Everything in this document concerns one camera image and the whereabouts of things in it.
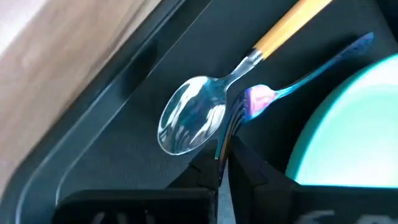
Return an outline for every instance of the black tray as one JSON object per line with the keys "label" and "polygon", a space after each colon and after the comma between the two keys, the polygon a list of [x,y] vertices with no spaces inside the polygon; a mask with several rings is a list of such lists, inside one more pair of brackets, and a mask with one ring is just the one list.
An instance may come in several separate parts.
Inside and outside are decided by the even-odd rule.
{"label": "black tray", "polygon": [[[230,72],[294,3],[162,1],[18,168],[0,205],[1,222],[50,223],[57,202],[79,190],[164,188],[195,155],[172,157],[158,146],[157,122],[167,100],[190,77]],[[397,51],[377,4],[334,0],[230,89],[231,100],[259,83],[281,88],[370,31],[375,40],[368,54],[275,102],[242,128],[241,139],[284,172],[300,130],[325,96]]]}

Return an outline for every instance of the wooden surface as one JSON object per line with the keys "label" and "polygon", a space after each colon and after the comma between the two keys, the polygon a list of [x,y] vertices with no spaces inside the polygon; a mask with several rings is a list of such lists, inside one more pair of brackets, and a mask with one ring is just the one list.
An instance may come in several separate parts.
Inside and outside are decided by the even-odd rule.
{"label": "wooden surface", "polygon": [[332,0],[300,0],[256,44],[266,59]]}
{"label": "wooden surface", "polygon": [[0,195],[30,150],[160,1],[0,1]]}

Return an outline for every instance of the metal spoon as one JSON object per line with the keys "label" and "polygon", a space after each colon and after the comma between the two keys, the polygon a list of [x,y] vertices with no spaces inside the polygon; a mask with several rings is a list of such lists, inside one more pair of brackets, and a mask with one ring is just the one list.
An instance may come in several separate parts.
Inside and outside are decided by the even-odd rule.
{"label": "metal spoon", "polygon": [[173,94],[157,130],[168,154],[180,155],[203,144],[221,124],[229,86],[267,58],[332,0],[300,0],[254,46],[254,50],[224,78],[200,76],[186,81]]}
{"label": "metal spoon", "polygon": [[215,159],[220,161],[220,183],[224,173],[225,162],[228,156],[228,142],[232,135],[235,135],[239,128],[250,120],[259,116],[272,102],[284,96],[287,96],[313,80],[325,70],[336,63],[346,60],[349,57],[364,53],[373,41],[373,33],[370,32],[351,45],[336,54],[332,59],[324,63],[315,71],[307,74],[301,80],[289,85],[281,90],[271,90],[266,85],[252,86],[240,93],[232,104],[232,107],[226,117],[226,121],[221,127],[221,137],[218,141]]}

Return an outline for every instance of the teal bowl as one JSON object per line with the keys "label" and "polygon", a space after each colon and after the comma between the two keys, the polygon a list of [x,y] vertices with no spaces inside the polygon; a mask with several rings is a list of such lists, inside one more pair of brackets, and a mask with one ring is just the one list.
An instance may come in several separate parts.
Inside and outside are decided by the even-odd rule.
{"label": "teal bowl", "polygon": [[398,54],[330,93],[301,132],[286,175],[301,185],[398,187]]}

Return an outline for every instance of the wooden handle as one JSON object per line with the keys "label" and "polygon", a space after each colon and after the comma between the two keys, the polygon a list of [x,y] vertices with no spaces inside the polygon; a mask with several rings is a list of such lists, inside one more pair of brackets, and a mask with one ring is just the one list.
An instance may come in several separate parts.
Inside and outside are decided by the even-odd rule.
{"label": "wooden handle", "polygon": [[266,59],[332,0],[299,0],[254,46]]}

